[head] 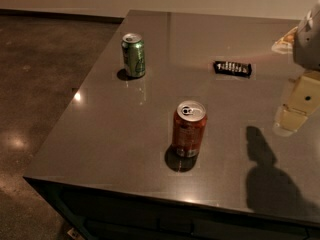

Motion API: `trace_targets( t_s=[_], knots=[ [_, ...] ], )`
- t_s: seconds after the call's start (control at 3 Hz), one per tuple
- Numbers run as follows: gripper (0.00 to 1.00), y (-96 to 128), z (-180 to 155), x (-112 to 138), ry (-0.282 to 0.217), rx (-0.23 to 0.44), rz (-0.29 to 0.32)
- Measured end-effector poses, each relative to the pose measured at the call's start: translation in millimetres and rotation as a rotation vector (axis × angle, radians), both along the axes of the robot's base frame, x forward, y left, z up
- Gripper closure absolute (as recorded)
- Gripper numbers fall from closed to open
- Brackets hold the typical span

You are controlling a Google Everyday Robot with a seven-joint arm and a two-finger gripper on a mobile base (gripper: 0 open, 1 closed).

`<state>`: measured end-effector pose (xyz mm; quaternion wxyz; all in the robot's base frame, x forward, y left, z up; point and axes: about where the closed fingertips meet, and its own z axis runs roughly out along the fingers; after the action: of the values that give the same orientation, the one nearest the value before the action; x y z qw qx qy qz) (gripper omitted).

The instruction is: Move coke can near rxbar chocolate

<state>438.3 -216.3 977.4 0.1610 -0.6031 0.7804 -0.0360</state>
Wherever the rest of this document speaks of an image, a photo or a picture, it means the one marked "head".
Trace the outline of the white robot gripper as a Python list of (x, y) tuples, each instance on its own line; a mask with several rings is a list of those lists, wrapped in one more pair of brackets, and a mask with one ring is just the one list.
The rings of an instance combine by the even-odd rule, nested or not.
[[(303, 68), (320, 70), (320, 0), (298, 25), (293, 59)], [(320, 107), (320, 72), (310, 70), (296, 80), (290, 79), (284, 89), (273, 124), (273, 131), (279, 136), (296, 133)]]

